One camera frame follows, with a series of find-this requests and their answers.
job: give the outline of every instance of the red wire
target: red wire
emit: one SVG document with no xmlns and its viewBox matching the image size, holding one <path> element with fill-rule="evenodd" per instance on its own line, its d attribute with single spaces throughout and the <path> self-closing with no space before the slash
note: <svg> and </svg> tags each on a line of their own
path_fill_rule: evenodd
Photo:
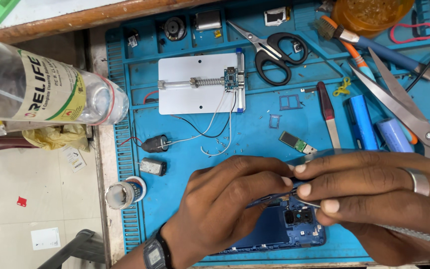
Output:
<svg viewBox="0 0 430 269">
<path fill-rule="evenodd" d="M 155 91 L 151 91 L 151 92 L 147 93 L 147 95 L 144 97 L 144 102 L 143 102 L 143 104 L 145 104 L 145 101 L 147 100 L 147 97 L 149 97 L 151 94 L 154 94 L 154 93 L 157 93 L 157 92 L 159 92 L 159 91 L 158 91 L 158 90 L 155 90 Z"/>
<path fill-rule="evenodd" d="M 127 141 L 129 141 L 129 140 L 130 140 L 130 139 L 132 139 L 132 138 L 135 138 L 135 139 L 139 140 L 139 141 L 140 141 L 140 144 L 142 144 L 142 140 L 140 140 L 139 138 L 137 138 L 137 137 L 133 136 L 133 137 L 128 138 L 126 141 L 122 142 L 122 144 L 120 144 L 119 146 L 122 146 L 124 143 L 126 143 Z"/>
</svg>

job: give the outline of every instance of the white pcb holder plate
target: white pcb holder plate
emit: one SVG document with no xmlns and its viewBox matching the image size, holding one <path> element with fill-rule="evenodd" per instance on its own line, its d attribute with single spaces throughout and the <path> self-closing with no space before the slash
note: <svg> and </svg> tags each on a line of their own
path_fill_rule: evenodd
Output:
<svg viewBox="0 0 430 269">
<path fill-rule="evenodd" d="M 245 69 L 245 57 L 242 54 L 242 68 Z M 196 79 L 220 78 L 227 67 L 237 66 L 236 53 L 165 58 L 159 60 L 159 80 L 164 82 L 188 81 Z M 159 90 L 159 113 L 195 114 L 214 113 L 224 93 L 224 86 L 167 87 Z M 233 94 L 227 92 L 218 112 L 230 112 L 233 106 Z M 245 110 L 245 89 L 242 91 L 242 104 Z M 238 100 L 232 112 L 236 112 Z"/>
</svg>

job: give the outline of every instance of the tile floor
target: tile floor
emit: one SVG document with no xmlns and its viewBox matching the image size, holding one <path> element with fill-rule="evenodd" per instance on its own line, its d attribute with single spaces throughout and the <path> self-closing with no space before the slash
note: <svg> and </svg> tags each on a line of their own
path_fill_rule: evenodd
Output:
<svg viewBox="0 0 430 269">
<path fill-rule="evenodd" d="M 95 151 L 81 154 L 87 166 L 73 173 L 59 150 L 0 151 L 0 268 L 35 269 L 61 249 L 33 250 L 33 230 L 58 227 L 62 247 L 81 229 L 102 235 Z M 16 204 L 19 196 L 26 207 Z M 63 264 L 102 268 L 74 257 Z"/>
</svg>

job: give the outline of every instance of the sim tray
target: sim tray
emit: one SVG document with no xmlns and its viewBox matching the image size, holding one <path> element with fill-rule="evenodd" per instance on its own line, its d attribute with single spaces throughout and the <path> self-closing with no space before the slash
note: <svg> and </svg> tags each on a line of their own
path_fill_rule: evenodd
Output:
<svg viewBox="0 0 430 269">
<path fill-rule="evenodd" d="M 271 129 L 278 129 L 280 117 L 281 117 L 281 115 L 270 114 L 270 123 L 269 123 L 268 127 L 270 127 Z"/>
<path fill-rule="evenodd" d="M 290 106 L 290 97 L 293 97 L 293 96 L 295 96 L 296 97 L 296 107 L 292 107 L 292 106 Z M 282 105 L 282 100 L 284 99 L 284 98 L 286 98 L 286 103 L 288 104 L 288 105 L 286 105 L 286 106 L 283 106 Z M 293 95 L 283 95 L 283 96 L 280 96 L 279 97 L 279 109 L 280 110 L 288 110 L 288 109 L 299 109 L 299 108 L 302 108 L 302 106 L 301 106 L 301 103 L 300 103 L 300 99 L 299 99 L 299 97 L 298 97 L 298 94 L 293 94 Z"/>
</svg>

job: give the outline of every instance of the spring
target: spring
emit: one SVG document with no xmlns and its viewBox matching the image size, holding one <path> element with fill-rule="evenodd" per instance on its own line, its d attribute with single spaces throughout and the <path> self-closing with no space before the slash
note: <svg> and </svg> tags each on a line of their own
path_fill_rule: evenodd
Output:
<svg viewBox="0 0 430 269">
<path fill-rule="evenodd" d="M 225 85 L 225 80 L 224 80 L 223 77 L 221 77 L 221 78 L 197 79 L 195 81 L 195 85 L 197 87 L 200 87 L 200 86 L 213 86 L 213 85 Z"/>
</svg>

